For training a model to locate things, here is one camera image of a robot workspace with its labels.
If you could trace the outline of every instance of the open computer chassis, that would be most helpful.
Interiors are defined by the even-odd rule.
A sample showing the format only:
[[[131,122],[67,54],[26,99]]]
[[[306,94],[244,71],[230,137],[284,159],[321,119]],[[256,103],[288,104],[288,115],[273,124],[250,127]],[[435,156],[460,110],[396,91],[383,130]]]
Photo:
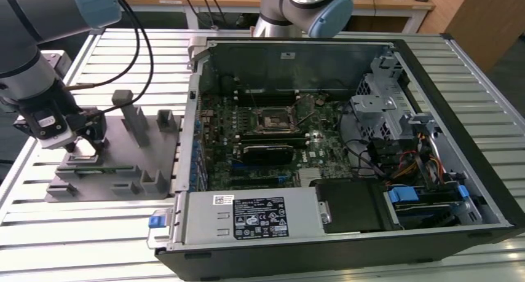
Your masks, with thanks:
[[[432,262],[524,231],[405,41],[201,38],[190,51],[155,246],[182,279]]]

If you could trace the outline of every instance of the slotted metal table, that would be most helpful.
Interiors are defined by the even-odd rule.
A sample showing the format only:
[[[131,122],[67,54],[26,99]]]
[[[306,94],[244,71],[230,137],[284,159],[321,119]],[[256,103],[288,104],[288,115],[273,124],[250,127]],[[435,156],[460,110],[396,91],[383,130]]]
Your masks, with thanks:
[[[139,100],[146,114],[185,114],[190,71],[187,45],[194,36],[248,36],[248,31],[151,29],[155,77]],[[368,33],[338,37],[366,39]],[[445,99],[475,138],[520,205],[525,205],[525,123],[455,41],[439,35],[375,34],[405,39]],[[91,35],[66,77],[69,84],[114,77],[135,52],[131,29]],[[139,93],[149,76],[143,47],[138,65],[118,82],[75,92],[81,106],[109,108],[113,92]],[[416,88],[421,108],[428,109]],[[46,203],[46,188],[65,150],[42,150],[30,139],[0,186],[0,281],[178,281],[146,245],[149,216],[173,199],[134,202]],[[242,281],[524,281],[525,239],[483,245],[440,262],[250,278]]]

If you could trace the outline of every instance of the blue latch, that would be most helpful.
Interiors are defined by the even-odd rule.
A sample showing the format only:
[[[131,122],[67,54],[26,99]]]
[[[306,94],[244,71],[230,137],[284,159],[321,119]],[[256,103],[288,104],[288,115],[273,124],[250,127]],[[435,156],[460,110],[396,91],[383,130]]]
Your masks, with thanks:
[[[388,196],[393,203],[420,200],[419,193],[416,193],[413,187],[396,187],[388,191]]]
[[[459,186],[459,191],[464,199],[469,198],[471,194],[469,194],[469,190],[467,190],[465,185]]]
[[[166,216],[150,216],[150,229],[166,227]]]

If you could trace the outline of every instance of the red wire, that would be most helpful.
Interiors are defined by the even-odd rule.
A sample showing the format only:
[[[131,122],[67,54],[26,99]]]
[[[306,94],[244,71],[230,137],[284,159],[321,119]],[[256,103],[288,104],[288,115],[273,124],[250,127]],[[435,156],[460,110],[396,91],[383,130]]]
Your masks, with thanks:
[[[401,168],[403,165],[404,165],[404,157],[405,157],[405,155],[408,155],[408,154],[411,154],[411,153],[417,153],[417,152],[416,152],[416,151],[407,151],[407,152],[404,152],[404,153],[401,154],[401,156],[400,156],[400,166],[399,166],[399,168]]]

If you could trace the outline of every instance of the power supply label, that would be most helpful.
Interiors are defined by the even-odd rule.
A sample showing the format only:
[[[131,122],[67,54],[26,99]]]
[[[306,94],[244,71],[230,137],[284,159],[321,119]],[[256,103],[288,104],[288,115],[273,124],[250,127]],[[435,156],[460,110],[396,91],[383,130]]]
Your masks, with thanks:
[[[234,237],[238,240],[289,236],[285,198],[236,199],[233,201]]]

